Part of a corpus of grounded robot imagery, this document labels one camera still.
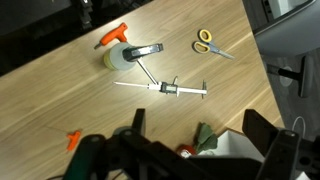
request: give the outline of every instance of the wooden table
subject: wooden table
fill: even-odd
[[[171,82],[178,75],[180,86],[194,88],[205,80],[205,99],[113,84],[151,83],[138,65],[128,71],[104,66],[104,52],[118,41],[93,50],[121,22],[132,45],[163,43],[163,52],[143,59],[157,80]],[[201,28],[236,60],[195,53],[191,44]],[[66,151],[66,133],[82,129],[82,137],[110,137],[131,124],[137,108],[146,108],[146,137],[172,149],[192,144],[199,122],[218,134],[241,131],[247,108],[281,122],[241,0],[149,3],[1,77],[0,100],[0,179],[63,174],[74,152]]]

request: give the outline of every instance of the green object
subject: green object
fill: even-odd
[[[208,124],[201,123],[195,149],[197,153],[218,147],[218,137]]]

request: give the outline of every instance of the scissors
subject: scissors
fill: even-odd
[[[198,33],[200,41],[196,41],[193,43],[193,49],[198,53],[208,53],[213,52],[216,54],[220,54],[223,57],[228,59],[234,59],[230,54],[221,51],[212,41],[211,33],[206,29],[201,29]]]

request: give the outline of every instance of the orange handle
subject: orange handle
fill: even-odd
[[[128,29],[128,26],[125,23],[121,23],[119,27],[113,29],[103,36],[103,38],[100,40],[100,43],[105,46],[115,38],[117,38],[120,42],[127,42],[127,38],[124,35],[124,31],[126,29]]]
[[[76,131],[74,134],[68,134],[68,138],[70,139],[69,145],[67,147],[68,151],[72,151],[78,144],[81,132]]]

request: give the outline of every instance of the orange clamp handle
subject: orange clamp handle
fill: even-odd
[[[67,137],[70,139],[69,145],[67,147],[68,151],[72,151],[78,144],[81,131],[75,131],[73,134],[68,134]]]
[[[127,38],[124,35],[124,31],[128,29],[126,23],[121,23],[119,27],[113,29],[108,32],[103,38],[100,40],[101,45],[107,45],[110,41],[117,38],[120,42],[127,42]]]

